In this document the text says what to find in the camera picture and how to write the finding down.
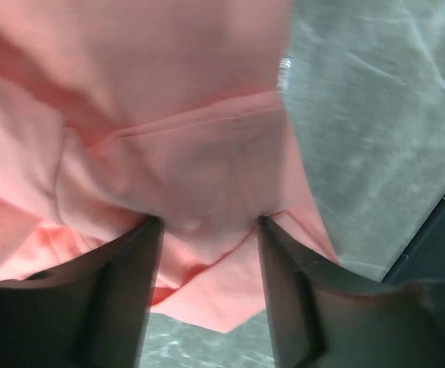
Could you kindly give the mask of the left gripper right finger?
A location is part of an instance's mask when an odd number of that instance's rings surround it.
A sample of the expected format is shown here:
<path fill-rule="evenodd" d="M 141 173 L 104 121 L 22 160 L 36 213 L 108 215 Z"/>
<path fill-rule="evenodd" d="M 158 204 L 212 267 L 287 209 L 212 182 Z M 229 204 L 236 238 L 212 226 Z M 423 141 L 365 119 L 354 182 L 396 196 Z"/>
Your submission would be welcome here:
<path fill-rule="evenodd" d="M 259 219 L 259 259 L 278 367 L 445 367 L 445 282 L 355 274 Z"/>

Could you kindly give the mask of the pink t shirt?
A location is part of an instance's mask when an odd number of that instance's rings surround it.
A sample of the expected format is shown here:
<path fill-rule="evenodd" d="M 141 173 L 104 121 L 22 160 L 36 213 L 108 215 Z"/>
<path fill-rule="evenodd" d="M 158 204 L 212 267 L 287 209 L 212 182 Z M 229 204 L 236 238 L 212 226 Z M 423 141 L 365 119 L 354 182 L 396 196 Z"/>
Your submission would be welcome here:
<path fill-rule="evenodd" d="M 289 1 L 0 1 L 0 280 L 165 224 L 152 310 L 265 307 L 268 215 L 337 255 L 279 95 Z"/>

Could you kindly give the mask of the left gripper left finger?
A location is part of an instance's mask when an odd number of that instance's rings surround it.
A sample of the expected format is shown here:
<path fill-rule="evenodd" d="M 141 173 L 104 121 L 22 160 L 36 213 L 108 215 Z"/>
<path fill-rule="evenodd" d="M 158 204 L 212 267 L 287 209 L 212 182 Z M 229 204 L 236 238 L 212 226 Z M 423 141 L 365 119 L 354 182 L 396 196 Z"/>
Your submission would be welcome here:
<path fill-rule="evenodd" d="M 163 223 L 24 280 L 0 281 L 0 367 L 136 367 Z"/>

